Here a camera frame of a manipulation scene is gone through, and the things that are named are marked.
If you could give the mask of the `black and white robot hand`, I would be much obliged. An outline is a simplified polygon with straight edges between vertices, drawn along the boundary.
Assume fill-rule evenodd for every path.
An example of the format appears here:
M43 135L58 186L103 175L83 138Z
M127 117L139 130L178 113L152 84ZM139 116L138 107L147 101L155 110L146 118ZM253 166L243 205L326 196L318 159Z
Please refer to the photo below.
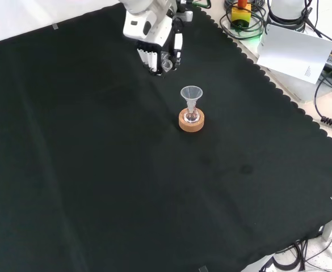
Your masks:
M172 14L165 15L157 22L152 11L140 16L127 12L123 34L136 41L136 49L143 67L151 75L162 75L176 70L180 65L183 27L183 20Z

